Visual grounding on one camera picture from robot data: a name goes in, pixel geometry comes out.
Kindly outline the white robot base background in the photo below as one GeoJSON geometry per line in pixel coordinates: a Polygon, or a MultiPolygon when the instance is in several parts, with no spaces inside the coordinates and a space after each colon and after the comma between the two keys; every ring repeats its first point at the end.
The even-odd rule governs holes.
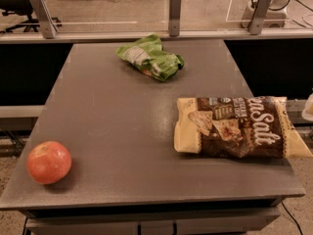
{"type": "MultiPolygon", "coordinates": [[[[287,19],[287,5],[290,0],[271,0],[266,14],[266,27],[283,27],[287,19]]],[[[250,0],[246,4],[245,11],[242,16],[242,27],[247,28],[252,18],[257,0],[250,0]]]]}

